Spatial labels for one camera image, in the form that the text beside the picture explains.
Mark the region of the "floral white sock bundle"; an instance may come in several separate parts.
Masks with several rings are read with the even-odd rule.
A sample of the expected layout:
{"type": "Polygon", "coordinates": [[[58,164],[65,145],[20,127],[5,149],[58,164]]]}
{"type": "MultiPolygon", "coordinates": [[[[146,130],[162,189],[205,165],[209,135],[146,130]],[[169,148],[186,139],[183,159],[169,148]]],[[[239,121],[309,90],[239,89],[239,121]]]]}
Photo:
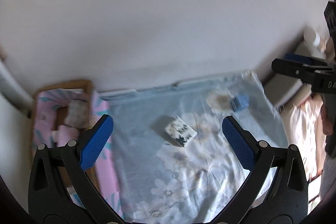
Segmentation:
{"type": "Polygon", "coordinates": [[[68,105],[64,124],[78,129],[86,128],[89,115],[89,105],[81,100],[72,100],[68,105]]]}

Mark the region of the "small blue box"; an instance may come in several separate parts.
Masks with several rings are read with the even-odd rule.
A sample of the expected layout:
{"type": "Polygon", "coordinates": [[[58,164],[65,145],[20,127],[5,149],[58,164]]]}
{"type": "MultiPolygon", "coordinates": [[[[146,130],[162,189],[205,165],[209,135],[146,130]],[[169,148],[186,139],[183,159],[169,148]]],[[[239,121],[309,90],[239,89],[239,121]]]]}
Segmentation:
{"type": "Polygon", "coordinates": [[[249,95],[238,94],[230,101],[231,108],[234,112],[241,111],[249,107],[249,95]]]}

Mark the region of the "floral light blue bedsheet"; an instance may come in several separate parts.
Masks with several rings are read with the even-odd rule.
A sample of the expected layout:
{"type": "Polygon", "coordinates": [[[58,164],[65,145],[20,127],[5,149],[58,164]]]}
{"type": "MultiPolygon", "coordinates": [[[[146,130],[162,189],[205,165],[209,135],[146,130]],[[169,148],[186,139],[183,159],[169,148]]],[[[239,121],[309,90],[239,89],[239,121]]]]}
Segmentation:
{"type": "Polygon", "coordinates": [[[222,132],[233,116],[257,140],[285,148],[282,120],[253,72],[138,92],[108,94],[114,166],[127,222],[211,221],[238,191],[249,172],[222,132]],[[249,107],[234,112],[230,101],[249,95],[249,107]],[[180,117],[197,136],[179,146],[165,127],[180,117]]]}

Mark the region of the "white black patterned packet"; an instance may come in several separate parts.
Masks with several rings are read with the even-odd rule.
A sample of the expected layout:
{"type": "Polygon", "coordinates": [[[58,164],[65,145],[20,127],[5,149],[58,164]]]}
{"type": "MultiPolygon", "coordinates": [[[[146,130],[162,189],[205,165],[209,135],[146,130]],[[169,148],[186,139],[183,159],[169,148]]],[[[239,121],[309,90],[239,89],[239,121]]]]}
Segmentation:
{"type": "Polygon", "coordinates": [[[197,136],[197,132],[180,117],[174,118],[165,127],[165,132],[181,147],[188,145],[197,136]]]}

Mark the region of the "pink fluffy towel roll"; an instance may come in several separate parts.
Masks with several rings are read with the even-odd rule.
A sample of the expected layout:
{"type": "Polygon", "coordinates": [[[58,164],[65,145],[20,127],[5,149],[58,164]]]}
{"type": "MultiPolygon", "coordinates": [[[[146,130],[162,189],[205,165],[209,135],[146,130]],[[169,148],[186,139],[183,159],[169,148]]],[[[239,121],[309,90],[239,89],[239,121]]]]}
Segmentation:
{"type": "Polygon", "coordinates": [[[79,130],[74,127],[60,125],[56,134],[56,143],[58,147],[65,146],[71,140],[77,140],[79,137],[79,130]]]}

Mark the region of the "white bottle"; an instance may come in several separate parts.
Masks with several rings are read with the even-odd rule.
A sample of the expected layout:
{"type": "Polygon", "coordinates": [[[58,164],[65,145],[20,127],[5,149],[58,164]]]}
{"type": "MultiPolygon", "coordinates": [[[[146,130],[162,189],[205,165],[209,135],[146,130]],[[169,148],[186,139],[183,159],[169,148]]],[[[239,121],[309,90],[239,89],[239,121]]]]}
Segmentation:
{"type": "Polygon", "coordinates": [[[304,29],[303,39],[309,47],[313,50],[319,51],[321,38],[313,28],[307,27],[304,29]]]}

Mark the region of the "pink lined cardboard box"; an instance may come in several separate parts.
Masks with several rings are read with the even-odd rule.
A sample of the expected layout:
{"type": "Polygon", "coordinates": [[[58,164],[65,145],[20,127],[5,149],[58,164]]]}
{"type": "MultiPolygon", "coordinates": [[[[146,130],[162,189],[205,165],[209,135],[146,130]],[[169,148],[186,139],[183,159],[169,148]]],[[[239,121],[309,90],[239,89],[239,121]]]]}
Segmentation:
{"type": "MultiPolygon", "coordinates": [[[[75,80],[47,86],[35,93],[31,150],[38,145],[60,147],[77,140],[107,114],[108,103],[95,91],[90,80],[75,80]]],[[[94,186],[120,216],[120,187],[114,166],[112,141],[108,140],[94,167],[87,170],[94,186]]]]}

